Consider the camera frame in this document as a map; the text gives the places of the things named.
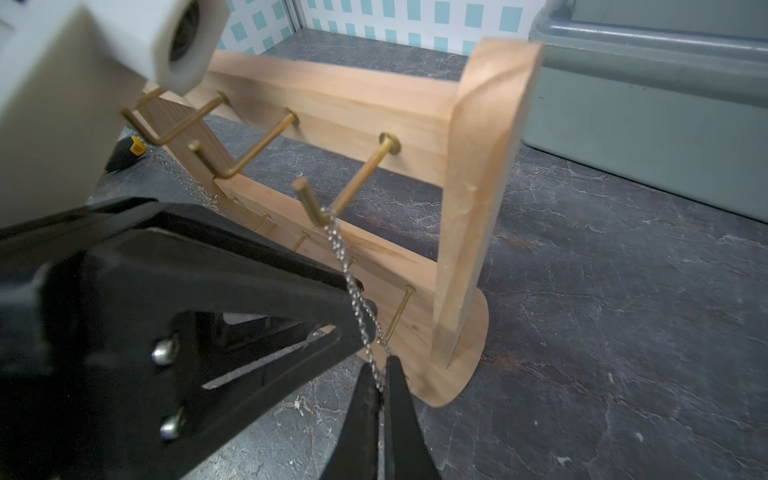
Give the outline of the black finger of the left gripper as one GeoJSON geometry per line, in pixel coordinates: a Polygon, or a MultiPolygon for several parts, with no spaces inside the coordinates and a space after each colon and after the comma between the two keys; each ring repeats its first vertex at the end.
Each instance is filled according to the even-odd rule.
{"type": "Polygon", "coordinates": [[[1,475],[179,479],[362,346],[344,278],[206,208],[1,231],[1,475]]]}

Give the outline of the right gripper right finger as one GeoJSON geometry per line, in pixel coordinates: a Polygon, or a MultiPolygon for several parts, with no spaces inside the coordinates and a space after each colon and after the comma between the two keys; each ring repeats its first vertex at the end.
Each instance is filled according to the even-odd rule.
{"type": "Polygon", "coordinates": [[[386,479],[436,479],[441,476],[427,448],[400,359],[386,361],[383,394],[386,479]]]}

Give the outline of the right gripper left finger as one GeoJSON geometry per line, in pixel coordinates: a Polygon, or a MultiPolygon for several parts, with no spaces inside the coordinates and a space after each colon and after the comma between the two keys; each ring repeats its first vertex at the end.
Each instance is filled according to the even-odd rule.
{"type": "Polygon", "coordinates": [[[381,393],[371,368],[363,366],[322,480],[377,478],[380,405],[381,393]]]}

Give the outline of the wooden jewelry display stand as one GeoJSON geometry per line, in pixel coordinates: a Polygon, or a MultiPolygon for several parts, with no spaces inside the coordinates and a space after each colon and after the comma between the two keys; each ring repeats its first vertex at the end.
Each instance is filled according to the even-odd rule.
{"type": "Polygon", "coordinates": [[[543,57],[540,44],[486,38],[455,82],[219,51],[187,95],[157,88],[122,114],[237,220],[327,265],[316,202],[244,175],[268,141],[284,136],[361,162],[335,214],[376,169],[439,187],[436,260],[341,223],[351,271],[386,330],[375,358],[398,356],[411,392],[439,408],[464,390],[485,347],[489,307],[477,282],[543,57]]]}

